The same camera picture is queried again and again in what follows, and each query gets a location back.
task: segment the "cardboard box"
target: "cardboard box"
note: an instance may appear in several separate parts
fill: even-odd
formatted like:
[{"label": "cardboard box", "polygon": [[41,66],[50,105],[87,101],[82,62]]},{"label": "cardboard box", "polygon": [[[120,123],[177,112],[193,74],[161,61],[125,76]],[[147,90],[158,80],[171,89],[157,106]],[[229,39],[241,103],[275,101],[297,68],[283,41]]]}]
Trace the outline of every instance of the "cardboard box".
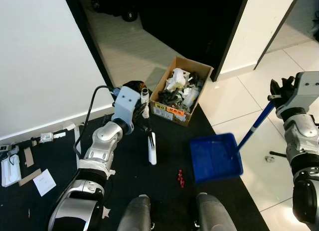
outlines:
[{"label": "cardboard box", "polygon": [[[181,68],[187,72],[196,72],[199,75],[199,77],[204,81],[203,88],[200,91],[200,94],[196,100],[196,103],[195,103],[194,108],[191,111],[191,113],[185,113],[183,111],[173,109],[169,106],[166,106],[166,105],[158,102],[159,92],[164,90],[166,80],[168,78],[172,77],[174,68]],[[199,100],[203,90],[205,89],[207,79],[209,78],[212,71],[213,71],[213,68],[211,66],[208,66],[208,65],[205,65],[205,64],[193,61],[193,60],[189,60],[187,58],[176,57],[172,61],[171,65],[168,67],[166,72],[164,73],[163,77],[159,81],[158,85],[156,86],[155,90],[153,91],[153,93],[150,97],[151,112],[153,114],[158,115],[158,116],[169,119],[177,124],[187,126],[190,119],[191,119],[191,116],[193,115],[193,112],[198,104],[198,100]]]}]

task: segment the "white card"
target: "white card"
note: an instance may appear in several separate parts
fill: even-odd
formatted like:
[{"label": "white card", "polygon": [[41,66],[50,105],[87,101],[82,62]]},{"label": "white card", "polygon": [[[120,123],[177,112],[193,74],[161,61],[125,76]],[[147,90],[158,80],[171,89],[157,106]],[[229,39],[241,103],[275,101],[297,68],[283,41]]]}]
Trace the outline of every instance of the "white card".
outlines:
[{"label": "white card", "polygon": [[35,186],[37,187],[41,197],[48,193],[53,187],[56,186],[48,169],[42,172],[33,179]]}]

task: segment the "blue dustpan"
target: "blue dustpan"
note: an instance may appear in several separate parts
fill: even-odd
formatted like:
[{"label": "blue dustpan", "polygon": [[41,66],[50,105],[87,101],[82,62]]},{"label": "blue dustpan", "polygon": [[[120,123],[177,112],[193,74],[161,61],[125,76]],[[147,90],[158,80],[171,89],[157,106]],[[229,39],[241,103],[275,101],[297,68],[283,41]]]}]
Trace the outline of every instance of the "blue dustpan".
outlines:
[{"label": "blue dustpan", "polygon": [[238,146],[231,133],[193,139],[190,149],[196,183],[241,175],[243,166],[239,150],[273,108],[269,102]]}]

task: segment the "black mat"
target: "black mat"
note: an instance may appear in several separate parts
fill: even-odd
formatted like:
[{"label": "black mat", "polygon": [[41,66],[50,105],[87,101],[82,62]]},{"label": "black mat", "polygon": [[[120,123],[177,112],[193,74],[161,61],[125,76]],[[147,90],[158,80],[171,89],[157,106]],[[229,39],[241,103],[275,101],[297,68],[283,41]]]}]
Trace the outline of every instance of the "black mat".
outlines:
[{"label": "black mat", "polygon": [[[158,164],[148,163],[147,138],[139,130],[125,136],[114,154],[112,169],[116,175],[107,183],[106,204],[110,217],[102,221],[102,231],[115,231],[130,200],[147,194],[152,200],[152,221],[157,231],[189,231],[192,229],[195,208],[193,198],[199,192],[215,195],[226,207],[238,231],[268,231],[268,228],[240,178],[195,185],[189,141],[198,136],[214,134],[200,106],[188,127],[182,127],[158,116],[152,116],[157,134]],[[92,133],[102,122],[89,122],[81,141],[82,151],[92,143]],[[75,172],[72,152],[73,132],[53,143],[32,150],[35,164],[48,168],[57,186],[40,197],[33,182],[0,189],[1,230],[45,230],[50,205]],[[183,170],[185,188],[177,181],[178,170]],[[27,217],[30,208],[30,219]]]}]

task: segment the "tiled floor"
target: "tiled floor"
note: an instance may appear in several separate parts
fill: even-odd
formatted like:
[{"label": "tiled floor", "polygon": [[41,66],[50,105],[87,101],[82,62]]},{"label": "tiled floor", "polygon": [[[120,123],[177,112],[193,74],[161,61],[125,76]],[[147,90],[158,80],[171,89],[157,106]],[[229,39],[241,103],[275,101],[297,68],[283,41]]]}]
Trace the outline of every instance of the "tiled floor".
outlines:
[{"label": "tiled floor", "polygon": [[[145,32],[139,20],[126,23],[120,17],[86,12],[115,85],[142,80],[153,89],[178,54]],[[268,53],[251,73],[209,81],[199,103],[216,133],[231,132],[240,142],[268,103],[271,79],[280,82],[297,72],[318,71],[318,58],[315,41]],[[319,100],[310,112],[319,120]],[[272,112],[243,146],[241,178],[270,231],[308,231],[292,214],[293,181],[288,161],[276,157],[274,163],[267,163],[264,159],[270,150],[285,152],[282,126]]]}]

